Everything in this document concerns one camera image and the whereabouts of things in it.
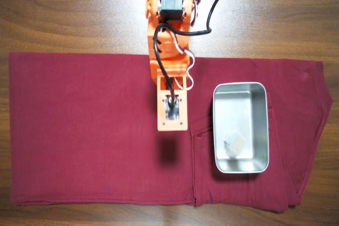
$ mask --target stainless steel container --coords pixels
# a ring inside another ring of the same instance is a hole
[[[213,94],[215,158],[223,173],[260,173],[269,165],[269,124],[264,86],[257,82],[227,83]],[[225,137],[237,133],[245,146],[230,156]]]

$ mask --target maroon fabric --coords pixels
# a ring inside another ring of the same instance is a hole
[[[189,130],[158,132],[148,56],[11,53],[15,204],[231,203],[285,211],[305,193],[331,108],[323,64],[199,58],[188,92]],[[270,164],[220,173],[212,95],[228,82],[268,93]]]

